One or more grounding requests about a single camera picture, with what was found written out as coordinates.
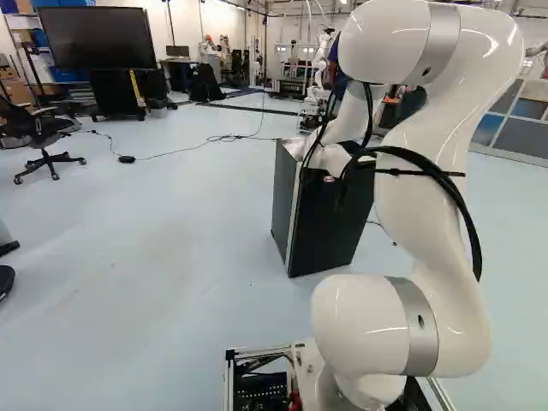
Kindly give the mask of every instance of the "black device on floor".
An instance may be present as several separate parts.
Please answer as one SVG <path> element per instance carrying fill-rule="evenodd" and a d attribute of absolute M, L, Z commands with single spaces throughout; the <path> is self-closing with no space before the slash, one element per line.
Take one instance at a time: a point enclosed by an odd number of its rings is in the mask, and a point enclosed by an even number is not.
<path fill-rule="evenodd" d="M 134 156 L 120 156 L 118 161 L 122 164 L 133 164 L 135 162 Z"/>

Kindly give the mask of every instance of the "cardboard box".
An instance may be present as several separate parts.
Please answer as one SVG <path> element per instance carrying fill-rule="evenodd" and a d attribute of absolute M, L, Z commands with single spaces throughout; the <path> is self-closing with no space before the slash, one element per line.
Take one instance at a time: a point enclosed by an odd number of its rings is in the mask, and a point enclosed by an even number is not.
<path fill-rule="evenodd" d="M 33 93 L 39 96 L 41 93 L 40 87 L 38 87 L 37 84 L 33 84 L 31 87 L 33 88 Z M 44 93 L 48 96 L 63 93 L 63 89 L 60 86 L 56 86 L 55 84 L 42 87 L 44 88 Z"/>
<path fill-rule="evenodd" d="M 31 36 L 31 31 L 26 28 L 18 28 L 16 30 L 12 30 L 12 33 L 14 34 L 14 39 L 17 44 L 33 42 L 33 36 Z"/>
<path fill-rule="evenodd" d="M 25 82 L 21 80 L 6 80 L 3 86 L 8 92 L 9 98 L 13 104 L 32 103 L 33 95 L 31 91 L 25 86 Z"/>
<path fill-rule="evenodd" d="M 34 13 L 33 4 L 31 0 L 15 0 L 17 9 L 20 13 Z"/>
<path fill-rule="evenodd" d="M 0 80 L 13 80 L 17 79 L 17 72 L 11 68 L 0 68 Z"/>

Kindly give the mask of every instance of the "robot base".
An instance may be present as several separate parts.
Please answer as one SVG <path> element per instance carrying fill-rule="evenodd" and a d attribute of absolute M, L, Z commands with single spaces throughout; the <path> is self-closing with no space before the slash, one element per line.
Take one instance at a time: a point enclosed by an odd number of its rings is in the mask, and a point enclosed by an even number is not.
<path fill-rule="evenodd" d="M 263 364 L 253 369 L 260 375 L 245 371 L 251 364 Z M 225 357 L 224 411 L 361 411 L 333 383 L 312 338 L 275 348 L 229 349 Z M 437 380 L 414 377 L 407 378 L 403 394 L 385 408 L 386 411 L 439 409 L 456 411 Z"/>

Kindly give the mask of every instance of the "electronic equipment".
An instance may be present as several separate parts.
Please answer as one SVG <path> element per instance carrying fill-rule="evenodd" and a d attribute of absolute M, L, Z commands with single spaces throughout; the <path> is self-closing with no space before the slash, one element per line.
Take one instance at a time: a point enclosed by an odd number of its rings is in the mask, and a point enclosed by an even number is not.
<path fill-rule="evenodd" d="M 170 57 L 190 57 L 190 50 L 187 45 L 166 45 L 165 54 Z"/>
<path fill-rule="evenodd" d="M 60 69 L 155 69 L 145 10 L 41 7 L 40 20 Z"/>

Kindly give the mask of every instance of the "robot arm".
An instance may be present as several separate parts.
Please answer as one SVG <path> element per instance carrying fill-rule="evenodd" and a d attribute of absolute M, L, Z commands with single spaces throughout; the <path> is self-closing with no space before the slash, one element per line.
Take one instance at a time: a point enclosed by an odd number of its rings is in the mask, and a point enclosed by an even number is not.
<path fill-rule="evenodd" d="M 324 91 L 324 84 L 322 79 L 324 78 L 324 71 L 327 67 L 326 55 L 327 47 L 331 41 L 330 33 L 333 29 L 326 29 L 323 33 L 319 35 L 319 47 L 316 50 L 316 55 L 312 60 L 312 67 L 317 68 L 316 74 L 314 74 L 314 82 L 320 91 Z"/>
<path fill-rule="evenodd" d="M 542 45 L 535 45 L 534 47 L 525 49 L 525 57 L 535 57 L 544 51 L 548 51 L 548 41 Z"/>
<path fill-rule="evenodd" d="M 425 107 L 393 128 L 383 145 L 458 172 L 465 171 L 474 130 L 514 81 L 522 57 L 521 33 L 509 16 L 412 0 L 362 4 L 339 43 L 341 67 L 353 79 L 426 86 Z M 341 140 L 353 136 L 345 137 L 333 132 Z M 379 155 L 377 167 L 417 170 L 388 154 Z M 462 191 L 465 179 L 453 180 Z M 312 303 L 326 370 L 364 409 L 372 398 L 390 403 L 390 387 L 396 399 L 402 376 L 466 376 L 491 353 L 490 321 L 447 193 L 425 176 L 379 174 L 375 203 L 387 233 L 414 257 L 413 274 L 328 277 Z"/>

